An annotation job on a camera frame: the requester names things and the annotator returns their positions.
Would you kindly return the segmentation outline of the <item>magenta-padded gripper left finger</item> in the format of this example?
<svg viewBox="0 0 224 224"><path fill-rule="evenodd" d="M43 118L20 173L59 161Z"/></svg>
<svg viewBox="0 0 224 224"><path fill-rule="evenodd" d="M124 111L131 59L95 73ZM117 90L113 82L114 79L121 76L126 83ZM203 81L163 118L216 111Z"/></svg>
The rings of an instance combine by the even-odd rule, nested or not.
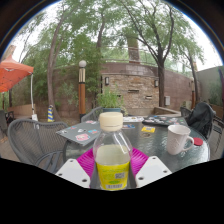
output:
<svg viewBox="0 0 224 224"><path fill-rule="evenodd" d="M96 189L98 184L98 174L93 150L88 150L77 159L68 159L57 171L56 176L84 188Z"/></svg>

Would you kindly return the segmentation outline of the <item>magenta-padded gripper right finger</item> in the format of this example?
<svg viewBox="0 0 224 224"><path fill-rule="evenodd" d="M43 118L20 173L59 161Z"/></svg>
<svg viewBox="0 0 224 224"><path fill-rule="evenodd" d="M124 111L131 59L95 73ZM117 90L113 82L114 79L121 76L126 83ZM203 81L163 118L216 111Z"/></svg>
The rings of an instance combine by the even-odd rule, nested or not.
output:
<svg viewBox="0 0 224 224"><path fill-rule="evenodd" d="M146 186L170 174L171 171L157 156L148 157L140 150L133 149L129 174L130 188Z"/></svg>

